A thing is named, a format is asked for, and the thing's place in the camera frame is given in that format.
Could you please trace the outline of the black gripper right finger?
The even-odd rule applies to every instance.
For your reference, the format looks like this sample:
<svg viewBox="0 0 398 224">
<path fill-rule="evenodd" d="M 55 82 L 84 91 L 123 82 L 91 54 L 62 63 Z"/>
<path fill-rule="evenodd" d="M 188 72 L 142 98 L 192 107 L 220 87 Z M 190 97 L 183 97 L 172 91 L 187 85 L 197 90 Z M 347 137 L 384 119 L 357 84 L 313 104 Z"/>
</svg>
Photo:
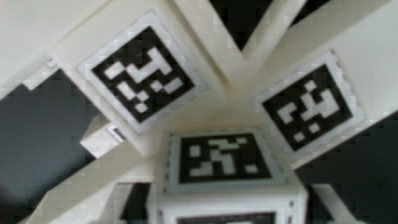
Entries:
<svg viewBox="0 0 398 224">
<path fill-rule="evenodd" d="M 368 224 L 355 218 L 331 184 L 313 184 L 309 187 L 304 224 Z"/>
</svg>

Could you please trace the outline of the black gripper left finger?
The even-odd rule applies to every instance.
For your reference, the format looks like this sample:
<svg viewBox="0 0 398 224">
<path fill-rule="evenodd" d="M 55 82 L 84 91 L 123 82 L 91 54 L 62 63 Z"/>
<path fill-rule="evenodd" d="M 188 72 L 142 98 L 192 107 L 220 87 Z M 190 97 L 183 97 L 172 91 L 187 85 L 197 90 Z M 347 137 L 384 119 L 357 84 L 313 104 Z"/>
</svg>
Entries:
<svg viewBox="0 0 398 224">
<path fill-rule="evenodd" d="M 149 224 L 149 182 L 117 183 L 107 199 L 100 218 L 89 224 Z"/>
</svg>

